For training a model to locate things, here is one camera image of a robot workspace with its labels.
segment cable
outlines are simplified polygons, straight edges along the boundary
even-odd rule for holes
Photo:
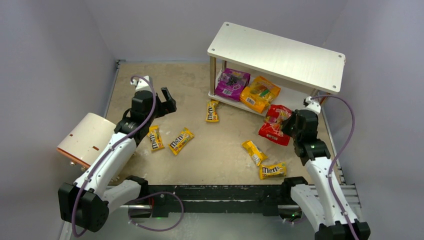
[[[72,209],[72,217],[71,217],[71,226],[72,226],[72,234],[74,235],[74,237],[79,238],[81,237],[87,229],[84,229],[81,233],[77,233],[77,226],[75,224],[75,218],[77,215],[77,207],[78,207],[78,202],[80,201],[81,195],[83,193],[83,190],[86,188],[89,180],[91,180],[93,174],[96,172],[97,168],[102,164],[102,162],[106,159],[106,157],[115,150],[115,148],[121,144],[123,141],[125,141],[127,138],[132,137],[134,134],[136,134],[144,125],[146,125],[146,123],[149,121],[149,119],[152,117],[154,111],[155,111],[155,107],[156,107],[156,92],[155,89],[153,88],[153,85],[144,77],[142,76],[138,76],[138,75],[134,75],[131,77],[130,82],[133,82],[134,78],[139,78],[142,79],[143,81],[145,81],[148,86],[150,87],[151,90],[151,94],[153,95],[153,104],[151,106],[151,110],[149,112],[149,114],[147,115],[146,119],[140,124],[140,126],[138,126],[136,129],[134,129],[132,132],[128,133],[126,136],[124,136],[123,138],[119,139],[117,142],[115,142],[115,144],[112,145],[112,147],[110,147],[101,157],[100,159],[97,161],[97,163],[93,166],[92,170],[88,173],[87,177],[85,178],[84,182],[82,183],[81,187],[79,188],[79,191],[76,195],[76,199],[75,199],[75,203],[73,204],[73,209]]]
[[[334,168],[334,165],[337,162],[337,159],[339,159],[340,155],[342,154],[343,150],[345,150],[346,146],[348,145],[348,143],[350,142],[352,135],[354,133],[355,130],[355,114],[354,114],[354,110],[352,109],[351,105],[345,101],[343,98],[339,97],[339,96],[334,96],[334,95],[317,95],[314,97],[311,97],[312,99],[317,99],[317,98],[323,98],[323,97],[327,97],[327,98],[335,98],[338,99],[340,101],[342,101],[344,104],[346,104],[347,108],[349,108],[350,111],[350,115],[352,116],[352,127],[350,129],[350,133],[349,136],[347,136],[346,142],[343,144],[343,146],[340,148],[340,151],[335,155],[333,161],[331,162],[331,165],[328,169],[328,184],[330,185],[330,189],[331,192],[338,204],[338,206],[340,207],[340,209],[343,211],[343,213],[346,213],[345,207],[343,206],[342,202],[340,201],[339,197],[336,194],[336,191],[334,190],[334,186],[333,186],[333,182],[332,182],[332,171]],[[349,229],[352,232],[352,235],[354,237],[355,240],[359,240],[355,230],[354,230],[354,226],[352,225],[351,221],[349,220],[349,217],[347,214],[344,215],[344,217],[346,218],[347,224],[349,225]]]
[[[148,226],[143,226],[143,225],[140,225],[140,224],[134,222],[131,219],[130,211],[128,211],[128,218],[129,218],[129,222],[128,223],[129,224],[130,223],[131,224],[134,224],[137,227],[140,227],[142,229],[146,229],[146,230],[149,230],[149,231],[153,231],[153,232],[165,232],[165,231],[168,231],[168,230],[171,230],[171,229],[175,228],[178,224],[180,224],[181,220],[183,220],[183,217],[184,217],[183,201],[181,201],[181,199],[177,195],[173,194],[172,192],[169,192],[169,191],[159,191],[159,192],[156,192],[156,193],[153,193],[153,194],[150,194],[150,195],[147,195],[147,196],[144,196],[144,197],[135,199],[134,201],[141,201],[141,200],[144,200],[144,199],[147,199],[147,198],[150,198],[150,197],[153,197],[153,196],[161,195],[161,194],[168,194],[168,195],[173,196],[174,198],[176,198],[178,200],[179,205],[181,206],[181,215],[180,215],[178,221],[174,225],[172,225],[172,226],[170,226],[168,228],[164,228],[164,229],[156,229],[156,228],[151,228],[151,227],[148,227]]]

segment white shelf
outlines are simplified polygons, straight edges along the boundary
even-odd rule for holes
[[[339,52],[230,22],[224,22],[207,54],[332,94],[340,91],[346,60]]]
[[[215,79],[215,85],[218,85],[218,79],[220,78],[222,74],[222,70],[219,71],[216,79]],[[256,76],[251,76],[250,77],[250,83],[253,81],[253,79],[255,79]],[[274,99],[271,104],[275,104],[275,105],[283,105],[286,106],[287,108],[291,109],[291,110],[296,110],[296,109],[303,109],[305,106],[303,105],[303,99],[306,98],[308,96],[308,94],[303,93],[303,92],[299,92],[290,88],[286,88],[286,87],[282,87],[280,85],[278,85],[279,88],[281,88],[281,91],[279,92],[279,95],[276,99]],[[262,115],[265,116],[268,112],[268,109],[263,110],[262,114],[259,112],[256,112],[252,109],[250,109],[249,107],[247,107],[244,103],[242,103],[241,101],[233,101],[231,99],[228,98],[224,98],[218,95],[212,95],[211,92],[209,92],[209,97],[211,99],[220,101],[222,103],[234,106],[236,108],[239,109],[243,109],[246,111],[249,111],[251,113],[254,114],[258,114],[258,115]]]

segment table surface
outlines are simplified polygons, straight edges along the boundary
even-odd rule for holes
[[[339,52],[230,22],[224,22],[207,54],[332,94],[340,91],[346,60]]]
[[[228,64],[229,68],[246,69]],[[152,185],[261,185],[280,184],[283,177],[259,179],[259,168],[241,146],[242,142],[252,140],[269,159],[266,165],[286,162],[287,176],[303,176],[313,184],[311,177],[296,156],[293,142],[281,146],[258,135],[264,117],[245,110],[219,104],[219,122],[206,122],[209,92],[208,63],[122,63],[112,93],[106,118],[113,123],[121,120],[123,112],[131,107],[134,86],[130,85],[132,75],[149,75],[153,86],[159,90],[167,87],[176,100],[177,111],[154,120],[158,125],[164,149],[151,152],[150,141],[145,137],[121,173],[120,179],[129,175],[145,178]],[[292,85],[302,90],[303,86]],[[183,128],[195,135],[175,156],[168,147]],[[333,149],[323,120],[319,116],[318,138],[330,150]]]

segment lower shelf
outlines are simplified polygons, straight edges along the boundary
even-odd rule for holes
[[[296,91],[290,88],[286,88],[286,87],[282,87],[279,86],[279,88],[281,88],[281,91],[279,92],[279,95],[276,99],[274,99],[271,104],[275,104],[275,105],[283,105],[291,110],[296,110],[296,109],[303,109],[305,106],[303,105],[304,99],[308,96],[308,94],[300,92],[300,91]],[[242,102],[240,101],[233,101],[230,100],[228,98],[224,98],[218,95],[212,95],[211,92],[209,92],[209,97],[211,99],[220,101],[222,103],[234,106],[236,108],[239,109],[243,109],[246,111],[249,111],[251,113],[254,114],[259,114],[262,116],[265,116],[268,112],[268,109],[265,109],[262,113],[256,112],[252,109],[250,109],[249,107],[247,107],[246,105],[244,105]]]

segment wall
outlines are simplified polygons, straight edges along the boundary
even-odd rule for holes
[[[321,46],[347,0],[86,0],[117,59],[207,61],[228,21]]]
[[[1,238],[57,239],[57,191],[81,174],[56,146],[103,114],[115,61],[83,0],[0,1]]]
[[[339,95],[356,128],[340,163],[373,240],[423,238],[423,11],[420,0],[349,0],[326,43],[346,55]],[[325,111],[340,149],[349,112],[335,99]]]

